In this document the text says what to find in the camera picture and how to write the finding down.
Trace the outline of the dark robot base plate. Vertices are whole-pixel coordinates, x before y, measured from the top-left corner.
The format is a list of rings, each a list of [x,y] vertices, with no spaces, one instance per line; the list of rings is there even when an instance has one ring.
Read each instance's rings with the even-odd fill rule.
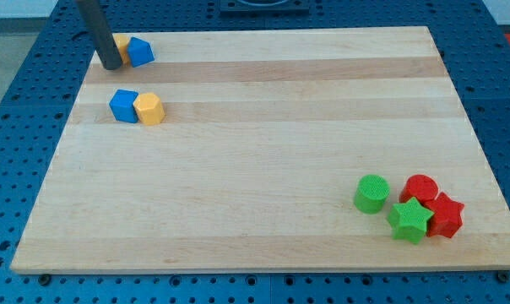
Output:
[[[306,13],[310,0],[219,0],[221,14]]]

